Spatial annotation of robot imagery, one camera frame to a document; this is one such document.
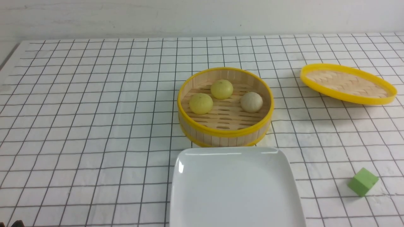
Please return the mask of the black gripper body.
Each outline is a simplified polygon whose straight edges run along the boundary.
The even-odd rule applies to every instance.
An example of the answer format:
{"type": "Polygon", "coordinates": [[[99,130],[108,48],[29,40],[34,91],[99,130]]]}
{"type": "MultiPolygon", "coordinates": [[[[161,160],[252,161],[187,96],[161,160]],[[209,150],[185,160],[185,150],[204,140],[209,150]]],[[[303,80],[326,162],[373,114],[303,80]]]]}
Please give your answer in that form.
{"type": "Polygon", "coordinates": [[[23,221],[15,221],[11,227],[24,227],[23,221]]]}

